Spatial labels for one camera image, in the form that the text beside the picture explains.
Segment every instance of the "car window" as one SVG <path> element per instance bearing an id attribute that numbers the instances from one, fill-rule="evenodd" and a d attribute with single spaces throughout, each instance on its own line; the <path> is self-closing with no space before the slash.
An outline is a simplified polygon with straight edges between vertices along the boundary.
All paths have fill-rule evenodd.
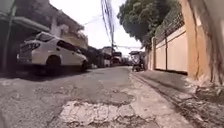
<path id="1" fill-rule="evenodd" d="M 71 45 L 71 44 L 69 44 L 69 43 L 67 43 L 67 42 L 65 42 L 63 40 L 58 41 L 57 46 L 65 48 L 65 49 L 67 49 L 69 51 L 77 52 L 77 48 L 75 46 L 73 46 L 73 45 Z"/>
<path id="2" fill-rule="evenodd" d="M 35 40 L 36 39 L 36 36 L 31 36 L 29 38 L 27 38 L 25 41 L 30 41 L 30 40 Z"/>

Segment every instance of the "green foliage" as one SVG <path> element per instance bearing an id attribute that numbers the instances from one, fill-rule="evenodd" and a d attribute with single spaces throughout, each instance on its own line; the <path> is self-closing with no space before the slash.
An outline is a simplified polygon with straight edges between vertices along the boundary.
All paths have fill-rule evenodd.
<path id="1" fill-rule="evenodd" d="M 144 41 L 154 36 L 170 8 L 167 0 L 127 0 L 117 17 L 125 31 L 144 45 Z"/>

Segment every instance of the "window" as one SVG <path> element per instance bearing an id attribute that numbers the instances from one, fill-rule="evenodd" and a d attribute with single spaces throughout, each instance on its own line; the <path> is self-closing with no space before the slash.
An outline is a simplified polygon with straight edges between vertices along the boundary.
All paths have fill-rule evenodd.
<path id="1" fill-rule="evenodd" d="M 48 34 L 40 34 L 39 36 L 37 36 L 37 40 L 39 41 L 43 41 L 43 42 L 48 42 L 50 40 L 52 40 L 54 37 Z"/>
<path id="2" fill-rule="evenodd" d="M 30 41 L 30 40 L 35 40 L 36 39 L 36 36 L 31 36 L 29 38 L 27 38 L 25 41 Z"/>
<path id="3" fill-rule="evenodd" d="M 73 46 L 73 45 L 71 45 L 71 44 L 69 44 L 69 43 L 67 43 L 63 40 L 58 41 L 57 46 L 62 47 L 64 49 L 67 49 L 69 51 L 74 51 L 74 52 L 78 51 L 78 49 L 75 46 Z"/>

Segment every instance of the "sky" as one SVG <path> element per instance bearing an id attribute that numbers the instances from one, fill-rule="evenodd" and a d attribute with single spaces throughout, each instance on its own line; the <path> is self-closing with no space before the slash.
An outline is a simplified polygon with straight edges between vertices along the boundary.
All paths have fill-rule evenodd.
<path id="1" fill-rule="evenodd" d="M 115 17 L 115 35 L 114 39 L 118 46 L 141 47 L 140 42 L 131 38 L 119 24 L 116 18 L 121 6 L 125 0 L 111 0 Z M 85 26 L 84 34 L 88 36 L 89 45 L 95 48 L 111 46 L 105 25 L 102 19 L 101 0 L 50 0 L 51 4 L 62 10 L 72 19 Z M 128 55 L 131 50 L 136 48 L 118 48 L 124 55 Z"/>

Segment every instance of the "cracked pavement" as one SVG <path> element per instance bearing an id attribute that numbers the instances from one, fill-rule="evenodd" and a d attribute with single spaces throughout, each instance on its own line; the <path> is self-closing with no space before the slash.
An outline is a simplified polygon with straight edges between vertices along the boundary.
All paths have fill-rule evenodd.
<path id="1" fill-rule="evenodd" d="M 192 128 L 126 67 L 57 78 L 0 78 L 0 88 L 8 128 Z"/>

